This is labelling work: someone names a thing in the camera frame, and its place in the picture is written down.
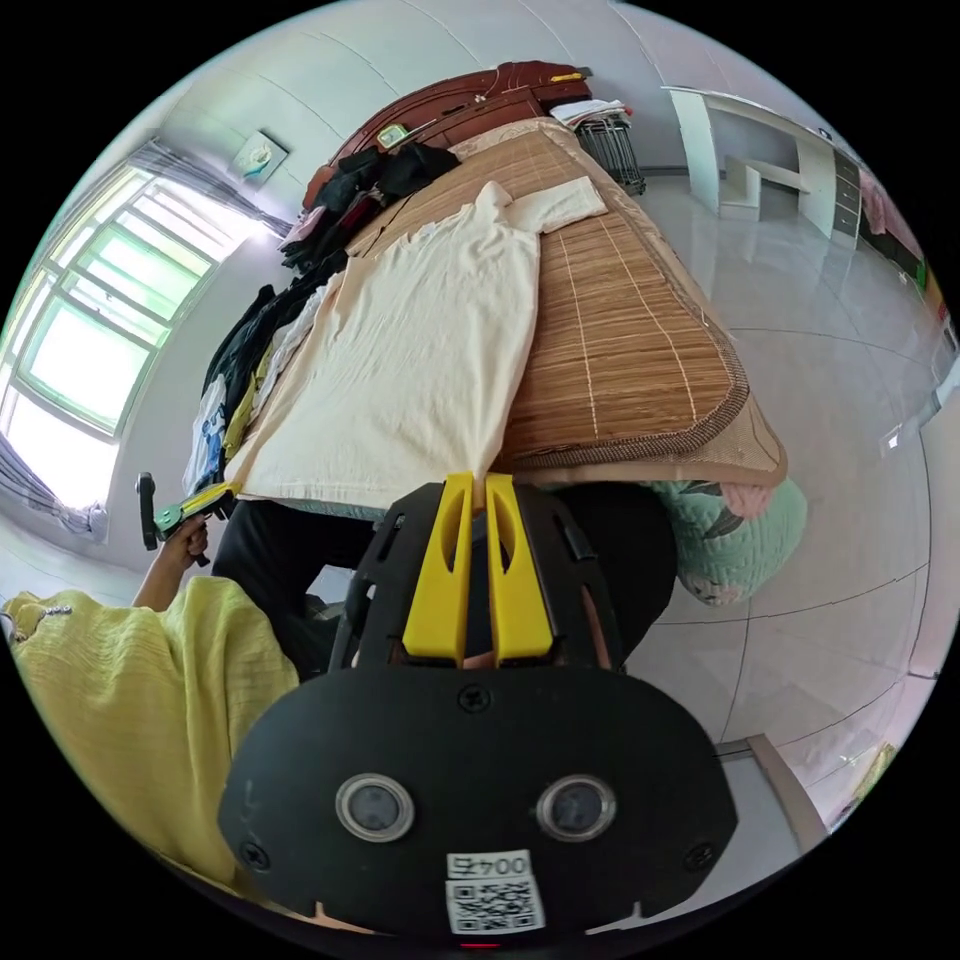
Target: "hand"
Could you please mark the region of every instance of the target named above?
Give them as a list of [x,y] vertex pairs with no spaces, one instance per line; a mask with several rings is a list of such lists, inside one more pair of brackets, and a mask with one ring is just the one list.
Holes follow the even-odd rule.
[[157,562],[186,573],[207,549],[207,518],[200,514],[187,520],[160,548]]

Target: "metal basket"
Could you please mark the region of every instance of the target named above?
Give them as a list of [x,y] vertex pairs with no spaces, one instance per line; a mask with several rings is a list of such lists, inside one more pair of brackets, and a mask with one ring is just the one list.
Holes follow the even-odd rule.
[[639,196],[647,188],[640,175],[630,143],[630,124],[619,117],[584,120],[577,127],[580,146],[620,184],[627,193]]

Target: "white t-shirt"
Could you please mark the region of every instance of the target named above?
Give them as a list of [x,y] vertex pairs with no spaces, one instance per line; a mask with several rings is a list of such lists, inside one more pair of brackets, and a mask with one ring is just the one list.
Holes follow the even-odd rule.
[[244,494],[387,508],[500,451],[536,326],[540,233],[606,208],[588,177],[499,184],[374,260],[351,259],[227,467]]

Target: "curtain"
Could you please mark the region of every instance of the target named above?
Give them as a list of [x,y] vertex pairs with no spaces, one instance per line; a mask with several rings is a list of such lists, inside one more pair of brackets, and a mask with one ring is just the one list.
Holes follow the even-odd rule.
[[103,504],[75,509],[56,494],[24,463],[10,441],[0,433],[0,494],[38,513],[56,519],[70,533],[94,543],[107,538],[107,511]]
[[183,187],[196,190],[210,200],[262,223],[280,238],[293,229],[293,224],[279,217],[272,217],[251,203],[213,167],[196,157],[178,153],[157,138],[135,150],[126,162],[145,173],[165,177]]

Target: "tiled floor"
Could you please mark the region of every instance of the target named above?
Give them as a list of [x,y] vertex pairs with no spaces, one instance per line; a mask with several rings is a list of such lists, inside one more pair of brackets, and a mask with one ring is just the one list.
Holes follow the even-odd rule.
[[718,220],[684,177],[648,180],[639,203],[735,338],[809,517],[749,602],[711,609],[678,584],[629,666],[717,741],[765,733],[829,817],[897,713],[917,637],[926,464],[915,437],[893,450],[884,438],[945,374],[938,333],[895,266],[831,244],[789,194],[765,191],[756,224]]
[[0,513],[0,606],[24,591],[46,599],[69,589],[108,606],[126,606],[140,580],[131,570],[60,550]]

